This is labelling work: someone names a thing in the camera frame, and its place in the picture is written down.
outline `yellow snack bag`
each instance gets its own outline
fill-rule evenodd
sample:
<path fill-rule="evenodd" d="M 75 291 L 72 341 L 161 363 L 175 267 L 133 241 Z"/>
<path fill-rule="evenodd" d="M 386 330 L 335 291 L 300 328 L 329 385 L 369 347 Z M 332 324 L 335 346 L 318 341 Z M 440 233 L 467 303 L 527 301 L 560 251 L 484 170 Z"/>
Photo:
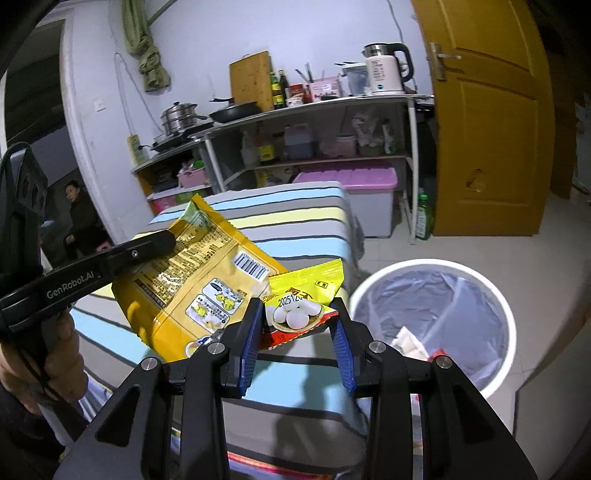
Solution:
<path fill-rule="evenodd" d="M 336 315 L 329 305 L 343 280 L 340 259 L 271 277 L 271 294 L 262 298 L 267 327 L 261 349 L 289 342 Z"/>
<path fill-rule="evenodd" d="M 170 231 L 172 254 L 117 276 L 113 294 L 134 332 L 172 362 L 242 320 L 269 278 L 287 271 L 195 195 Z"/>

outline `stainless steel pot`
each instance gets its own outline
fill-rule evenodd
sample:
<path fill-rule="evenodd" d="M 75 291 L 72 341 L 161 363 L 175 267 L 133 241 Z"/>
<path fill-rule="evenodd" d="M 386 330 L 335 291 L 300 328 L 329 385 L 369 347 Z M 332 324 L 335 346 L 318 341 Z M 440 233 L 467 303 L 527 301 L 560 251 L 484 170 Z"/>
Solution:
<path fill-rule="evenodd" d="M 206 116 L 195 113 L 194 103 L 178 103 L 175 102 L 170 108 L 167 108 L 160 120 L 164 131 L 168 136 L 176 135 L 183 130 L 197 124 L 197 120 L 205 120 Z"/>

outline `electrical outlet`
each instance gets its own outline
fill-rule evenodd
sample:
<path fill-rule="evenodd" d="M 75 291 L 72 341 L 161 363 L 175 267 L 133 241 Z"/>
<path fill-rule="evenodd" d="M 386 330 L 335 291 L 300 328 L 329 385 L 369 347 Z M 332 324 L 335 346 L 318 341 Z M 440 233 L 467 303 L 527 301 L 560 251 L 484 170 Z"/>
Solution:
<path fill-rule="evenodd" d="M 141 143 L 139 142 L 139 137 L 136 134 L 132 134 L 127 137 L 129 153 L 131 153 L 131 158 L 134 159 L 134 163 L 136 165 L 140 165 L 149 160 L 147 153 L 143 148 L 139 147 L 140 145 Z"/>
<path fill-rule="evenodd" d="M 105 108 L 106 108 L 105 107 L 105 102 L 103 101 L 102 98 L 99 98 L 98 100 L 95 100 L 95 110 L 97 112 L 100 112 L 100 111 L 104 110 Z"/>

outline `frying pan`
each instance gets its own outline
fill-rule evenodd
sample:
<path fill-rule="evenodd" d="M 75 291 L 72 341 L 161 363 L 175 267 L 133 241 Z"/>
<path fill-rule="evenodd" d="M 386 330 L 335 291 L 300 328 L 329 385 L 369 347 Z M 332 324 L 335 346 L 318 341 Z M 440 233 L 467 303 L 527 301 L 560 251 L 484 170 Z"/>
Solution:
<path fill-rule="evenodd" d="M 221 124 L 227 124 L 234 120 L 261 113 L 261 109 L 256 102 L 234 103 L 234 98 L 214 98 L 210 102 L 228 102 L 228 106 L 209 115 L 212 120 Z"/>

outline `cutting board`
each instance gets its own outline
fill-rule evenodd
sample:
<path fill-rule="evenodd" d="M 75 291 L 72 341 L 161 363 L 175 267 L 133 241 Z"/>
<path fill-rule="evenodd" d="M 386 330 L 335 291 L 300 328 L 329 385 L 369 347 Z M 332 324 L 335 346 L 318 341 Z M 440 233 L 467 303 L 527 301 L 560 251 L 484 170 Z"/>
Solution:
<path fill-rule="evenodd" d="M 268 51 L 230 64 L 230 88 L 236 103 L 256 102 L 263 112 L 273 110 L 271 56 Z"/>

